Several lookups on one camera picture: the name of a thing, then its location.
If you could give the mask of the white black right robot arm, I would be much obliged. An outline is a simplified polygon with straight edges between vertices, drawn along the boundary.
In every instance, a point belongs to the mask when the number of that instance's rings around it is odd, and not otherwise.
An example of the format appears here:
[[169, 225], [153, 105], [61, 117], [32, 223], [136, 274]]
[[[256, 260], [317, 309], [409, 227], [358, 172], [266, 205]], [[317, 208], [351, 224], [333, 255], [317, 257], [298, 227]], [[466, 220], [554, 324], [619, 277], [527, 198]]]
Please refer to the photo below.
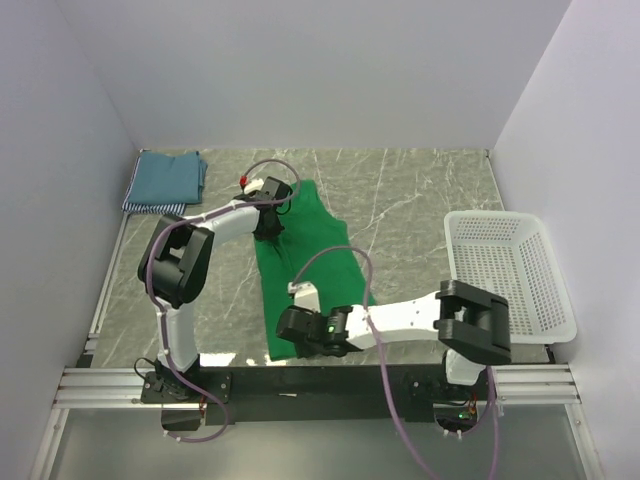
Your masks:
[[340, 306], [327, 315], [312, 283], [290, 284], [288, 293], [293, 304], [280, 315], [276, 335], [292, 343], [299, 358], [437, 340], [447, 347], [439, 387], [452, 399], [464, 397], [486, 367], [512, 362], [508, 301], [458, 280], [443, 281], [438, 291], [413, 300]]

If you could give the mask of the green tank top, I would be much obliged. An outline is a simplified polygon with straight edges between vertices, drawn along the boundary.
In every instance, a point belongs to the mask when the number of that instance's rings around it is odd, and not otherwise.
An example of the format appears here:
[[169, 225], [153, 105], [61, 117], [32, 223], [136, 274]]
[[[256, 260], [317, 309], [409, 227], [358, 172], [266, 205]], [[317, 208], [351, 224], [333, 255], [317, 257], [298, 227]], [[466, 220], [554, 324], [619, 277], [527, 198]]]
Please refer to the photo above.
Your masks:
[[296, 356], [294, 345], [277, 337], [276, 327], [281, 313], [291, 305], [288, 284], [309, 259], [329, 247], [342, 248], [314, 261], [302, 276], [317, 288], [324, 315], [333, 307], [360, 304], [366, 284], [354, 252], [343, 248], [349, 244], [346, 223], [326, 210], [314, 181], [301, 182], [299, 195], [280, 222], [284, 231], [275, 240], [254, 243], [268, 352], [274, 361]]

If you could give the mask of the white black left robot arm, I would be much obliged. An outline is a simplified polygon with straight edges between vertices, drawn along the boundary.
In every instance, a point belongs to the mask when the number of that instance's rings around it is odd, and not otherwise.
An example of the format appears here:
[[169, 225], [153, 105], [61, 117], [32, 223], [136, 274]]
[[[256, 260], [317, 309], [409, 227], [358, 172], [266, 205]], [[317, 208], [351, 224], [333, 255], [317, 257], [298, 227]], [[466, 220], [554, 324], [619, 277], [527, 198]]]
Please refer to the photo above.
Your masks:
[[194, 301], [201, 294], [214, 250], [239, 236], [271, 240], [283, 230], [278, 208], [297, 193], [274, 177], [240, 182], [241, 193], [226, 205], [195, 216], [164, 215], [138, 267], [156, 314], [159, 353], [156, 374], [176, 401], [200, 388]]

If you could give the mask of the blue white striped tank top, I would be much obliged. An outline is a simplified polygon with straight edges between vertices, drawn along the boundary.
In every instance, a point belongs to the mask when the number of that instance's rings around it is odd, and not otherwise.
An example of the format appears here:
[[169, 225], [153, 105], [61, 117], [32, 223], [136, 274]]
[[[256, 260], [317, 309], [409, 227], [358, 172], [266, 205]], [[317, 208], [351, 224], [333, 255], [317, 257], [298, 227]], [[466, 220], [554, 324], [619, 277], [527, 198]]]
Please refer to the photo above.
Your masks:
[[173, 185], [173, 157], [142, 152], [135, 161], [122, 210], [130, 214], [182, 214], [186, 209], [180, 190]]

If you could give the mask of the teal blue tank top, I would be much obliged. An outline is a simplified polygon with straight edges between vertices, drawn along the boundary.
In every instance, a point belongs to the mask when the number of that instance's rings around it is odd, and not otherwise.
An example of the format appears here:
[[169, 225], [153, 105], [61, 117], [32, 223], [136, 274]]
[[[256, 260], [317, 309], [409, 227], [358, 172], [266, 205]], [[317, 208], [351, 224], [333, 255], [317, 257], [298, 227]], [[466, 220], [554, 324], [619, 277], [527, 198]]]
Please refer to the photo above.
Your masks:
[[127, 201], [151, 206], [199, 204], [207, 168], [198, 152], [170, 156], [143, 151], [136, 163]]

